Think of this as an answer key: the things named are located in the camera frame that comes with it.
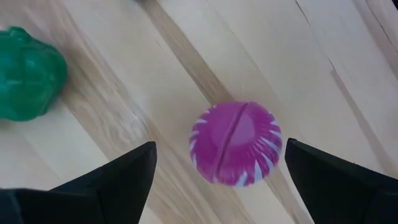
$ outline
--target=green plastic toy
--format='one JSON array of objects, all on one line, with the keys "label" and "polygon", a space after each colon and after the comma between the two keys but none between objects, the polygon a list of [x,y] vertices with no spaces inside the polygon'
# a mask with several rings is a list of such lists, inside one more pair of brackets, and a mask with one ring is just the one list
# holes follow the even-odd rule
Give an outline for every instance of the green plastic toy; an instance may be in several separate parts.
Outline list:
[{"label": "green plastic toy", "polygon": [[0,118],[28,121],[47,112],[67,79],[67,65],[51,45],[23,28],[0,31]]}]

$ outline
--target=wood grain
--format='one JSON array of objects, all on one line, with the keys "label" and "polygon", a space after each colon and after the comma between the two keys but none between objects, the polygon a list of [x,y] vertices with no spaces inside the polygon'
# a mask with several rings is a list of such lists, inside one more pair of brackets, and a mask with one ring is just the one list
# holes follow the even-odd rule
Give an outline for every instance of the wood grain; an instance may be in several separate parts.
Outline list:
[{"label": "wood grain", "polygon": [[284,161],[232,189],[193,168],[210,105],[258,101],[289,137],[398,177],[398,12],[372,0],[1,0],[0,26],[58,48],[49,114],[0,123],[0,187],[50,189],[153,140],[141,223],[312,223]]}]

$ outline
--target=green object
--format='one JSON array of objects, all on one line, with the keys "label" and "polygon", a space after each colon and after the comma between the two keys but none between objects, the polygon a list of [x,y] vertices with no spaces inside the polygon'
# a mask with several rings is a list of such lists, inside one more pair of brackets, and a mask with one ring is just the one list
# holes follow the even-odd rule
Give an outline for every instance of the green object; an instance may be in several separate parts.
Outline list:
[{"label": "green object", "polygon": [[66,79],[65,59],[54,47],[20,27],[0,31],[0,119],[45,114]]}]

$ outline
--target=ball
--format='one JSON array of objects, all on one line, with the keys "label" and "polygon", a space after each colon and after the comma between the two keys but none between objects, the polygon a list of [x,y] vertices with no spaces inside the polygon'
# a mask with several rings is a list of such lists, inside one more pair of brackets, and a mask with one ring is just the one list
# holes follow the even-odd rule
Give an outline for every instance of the ball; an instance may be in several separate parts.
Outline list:
[{"label": "ball", "polygon": [[190,155],[209,182],[244,187],[267,177],[282,153],[274,116],[256,102],[232,101],[209,108],[196,121]]}]

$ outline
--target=purple ball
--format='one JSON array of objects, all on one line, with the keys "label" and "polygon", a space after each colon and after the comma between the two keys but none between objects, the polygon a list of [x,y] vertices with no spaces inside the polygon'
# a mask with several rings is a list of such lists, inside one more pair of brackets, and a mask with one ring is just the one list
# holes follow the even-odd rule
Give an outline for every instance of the purple ball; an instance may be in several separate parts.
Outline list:
[{"label": "purple ball", "polygon": [[192,129],[190,155],[211,183],[243,187],[267,177],[282,153],[274,116],[255,102],[212,106]]}]

